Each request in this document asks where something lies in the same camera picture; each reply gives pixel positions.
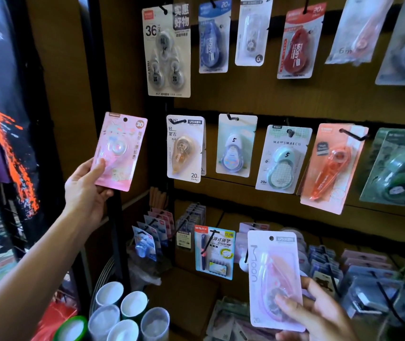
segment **purple correction tape package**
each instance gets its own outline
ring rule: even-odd
[[[106,161],[105,172],[95,184],[129,191],[144,138],[147,120],[142,117],[107,112],[98,140],[92,168],[98,158]]]
[[[282,312],[277,296],[302,305],[297,239],[292,232],[248,232],[250,321],[254,327],[305,331]]]

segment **orange paint splatter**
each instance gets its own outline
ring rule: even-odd
[[[7,116],[0,112],[0,144],[6,154],[10,176],[16,183],[19,200],[26,210],[27,217],[31,218],[37,213],[39,208],[34,186],[31,182],[26,168],[20,163],[15,153],[13,152],[13,149],[6,137],[5,126],[2,126],[2,123],[12,124],[15,123],[15,120],[12,119],[10,116]]]

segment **mint green correction tape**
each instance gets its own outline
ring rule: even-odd
[[[294,175],[294,149],[289,146],[283,146],[277,149],[274,154],[274,167],[267,175],[270,186],[274,189],[285,190],[293,183]]]
[[[238,134],[231,134],[225,145],[222,164],[229,172],[238,172],[243,167],[242,140]]]

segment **orange correction tape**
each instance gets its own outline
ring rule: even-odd
[[[324,164],[323,170],[316,178],[310,200],[317,200],[323,196],[326,190],[335,181],[335,178],[348,165],[351,159],[351,147],[339,147],[330,150],[329,157]]]

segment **hand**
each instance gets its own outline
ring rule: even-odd
[[[303,306],[277,295],[275,302],[288,316],[307,328],[305,333],[283,331],[277,333],[278,341],[358,341],[351,320],[345,310],[336,303],[315,281],[301,277],[302,288],[316,298],[303,297]]]
[[[77,218],[90,235],[100,225],[105,201],[114,195],[111,189],[95,185],[105,170],[105,160],[99,158],[91,171],[93,158],[81,164],[65,183],[64,215]]]

